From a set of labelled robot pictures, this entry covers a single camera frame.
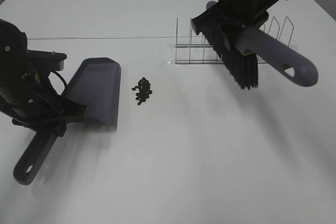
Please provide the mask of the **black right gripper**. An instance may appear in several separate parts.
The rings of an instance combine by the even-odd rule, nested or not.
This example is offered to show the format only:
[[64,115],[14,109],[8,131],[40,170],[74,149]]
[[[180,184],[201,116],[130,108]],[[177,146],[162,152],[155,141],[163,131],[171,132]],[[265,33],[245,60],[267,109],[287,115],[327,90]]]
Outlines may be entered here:
[[204,35],[214,50],[231,51],[247,27],[260,27],[267,21],[267,10],[278,1],[218,0],[192,18],[191,26],[197,35]]

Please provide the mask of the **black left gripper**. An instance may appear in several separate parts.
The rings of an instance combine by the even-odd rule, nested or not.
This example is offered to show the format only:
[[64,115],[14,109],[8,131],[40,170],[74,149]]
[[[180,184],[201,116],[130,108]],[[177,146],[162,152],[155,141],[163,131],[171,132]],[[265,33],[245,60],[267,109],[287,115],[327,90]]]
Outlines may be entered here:
[[[27,51],[26,34],[1,20],[1,112],[10,116],[13,124],[26,128],[23,121],[62,114],[61,102],[68,86],[59,71],[37,69]],[[61,94],[50,82],[51,73],[64,83]]]

